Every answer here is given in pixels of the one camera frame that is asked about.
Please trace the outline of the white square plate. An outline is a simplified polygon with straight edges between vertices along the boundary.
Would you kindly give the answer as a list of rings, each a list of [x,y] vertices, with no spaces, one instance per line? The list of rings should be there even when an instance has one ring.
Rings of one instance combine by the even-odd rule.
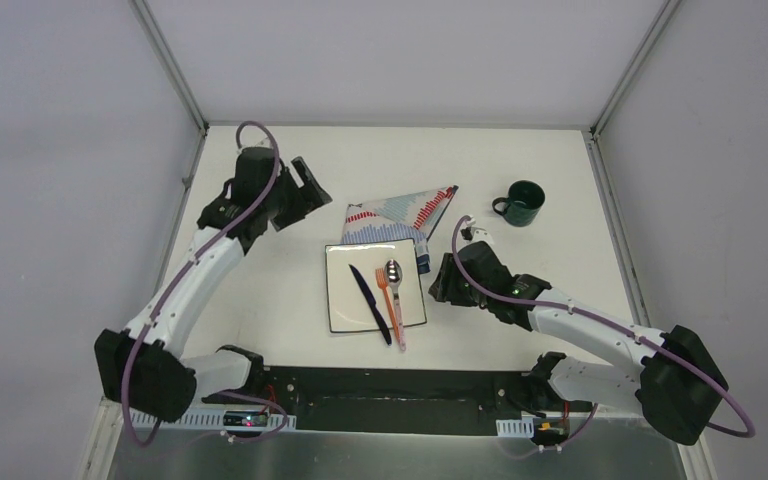
[[[329,245],[325,248],[329,330],[332,333],[353,334],[379,330],[352,274],[353,270],[357,270],[367,283],[385,322],[391,322],[385,294],[375,278],[375,271],[383,268],[389,260],[397,261],[402,268],[398,291],[403,325],[413,327],[427,323],[414,245],[413,240],[402,239],[383,243]]]

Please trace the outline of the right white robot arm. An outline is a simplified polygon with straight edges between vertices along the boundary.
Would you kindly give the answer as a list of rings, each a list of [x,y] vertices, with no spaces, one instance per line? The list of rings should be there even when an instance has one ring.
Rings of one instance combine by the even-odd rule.
[[[539,357],[527,384],[543,410],[564,400],[607,405],[642,416],[664,437],[693,445],[709,427],[728,383],[700,337],[683,326],[669,332],[585,316],[548,281],[512,274],[484,241],[444,255],[429,288],[435,301],[479,307],[503,323],[568,342],[598,358],[559,352]]]

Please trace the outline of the patterned cloth napkin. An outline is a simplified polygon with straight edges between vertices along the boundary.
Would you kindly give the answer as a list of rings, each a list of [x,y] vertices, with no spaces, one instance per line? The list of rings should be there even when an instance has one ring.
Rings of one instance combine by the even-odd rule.
[[[417,270],[431,271],[428,240],[433,235],[459,187],[451,185],[380,200],[349,204],[341,244],[414,242]]]

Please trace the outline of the dark green mug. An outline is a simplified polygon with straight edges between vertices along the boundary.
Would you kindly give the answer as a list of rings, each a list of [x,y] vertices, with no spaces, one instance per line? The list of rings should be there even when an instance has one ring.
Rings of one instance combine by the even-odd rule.
[[[545,201],[546,194],[540,185],[519,180],[510,185],[506,196],[494,199],[491,208],[509,225],[526,227],[535,220]]]

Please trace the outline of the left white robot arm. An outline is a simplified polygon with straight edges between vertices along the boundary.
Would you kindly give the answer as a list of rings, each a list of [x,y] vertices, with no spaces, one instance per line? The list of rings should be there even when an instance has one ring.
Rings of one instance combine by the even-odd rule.
[[[184,347],[208,300],[267,228],[281,231],[331,202],[302,157],[276,164],[269,147],[244,147],[235,174],[202,210],[178,272],[121,331],[94,344],[104,396],[167,423],[227,390],[241,404],[265,390],[263,358],[225,345],[186,358]]]

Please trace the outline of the dark blue plastic knife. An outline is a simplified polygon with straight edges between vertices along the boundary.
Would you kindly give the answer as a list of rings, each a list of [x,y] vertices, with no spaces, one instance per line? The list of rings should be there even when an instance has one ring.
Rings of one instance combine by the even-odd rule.
[[[381,312],[379,311],[379,309],[377,307],[376,299],[375,299],[375,297],[374,297],[374,295],[373,295],[369,285],[367,284],[367,282],[366,282],[365,278],[363,277],[363,275],[360,273],[360,271],[354,265],[350,264],[349,265],[349,269],[350,269],[350,271],[352,273],[352,276],[355,279],[355,282],[358,285],[358,288],[359,288],[360,292],[362,293],[362,295],[363,295],[363,297],[365,299],[366,304],[368,305],[368,307],[370,309],[370,312],[371,312],[371,314],[372,314],[372,316],[373,316],[373,318],[374,318],[374,320],[376,322],[376,325],[377,325],[379,331],[381,332],[381,334],[382,334],[386,344],[388,346],[391,346],[393,344],[393,340],[392,340],[392,336],[391,336],[390,330],[389,330],[389,328],[388,328],[388,326],[387,326],[387,324],[386,324],[386,322],[385,322]]]

